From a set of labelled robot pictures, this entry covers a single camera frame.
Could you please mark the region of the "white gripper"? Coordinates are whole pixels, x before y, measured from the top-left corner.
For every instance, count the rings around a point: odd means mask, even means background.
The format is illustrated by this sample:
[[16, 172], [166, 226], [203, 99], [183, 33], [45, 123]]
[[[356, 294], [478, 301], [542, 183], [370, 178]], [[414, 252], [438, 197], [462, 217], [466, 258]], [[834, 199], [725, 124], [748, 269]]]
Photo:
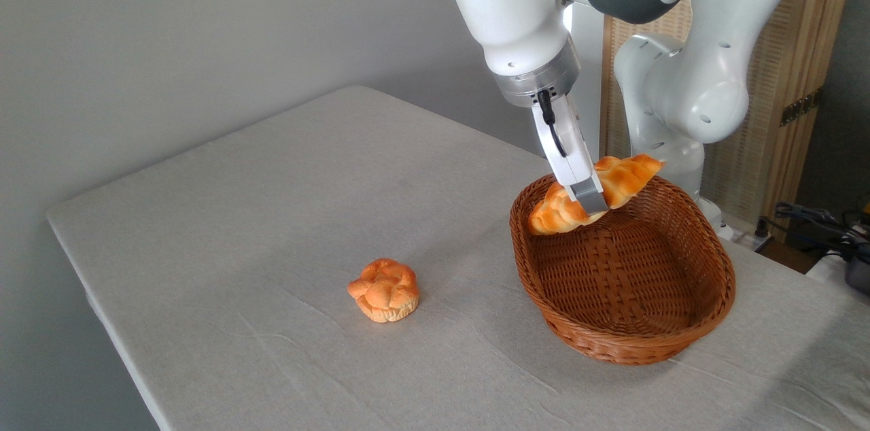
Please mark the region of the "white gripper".
[[581, 130], [574, 100], [569, 94], [537, 94], [532, 106], [540, 145], [557, 182], [589, 216], [607, 212], [603, 186]]

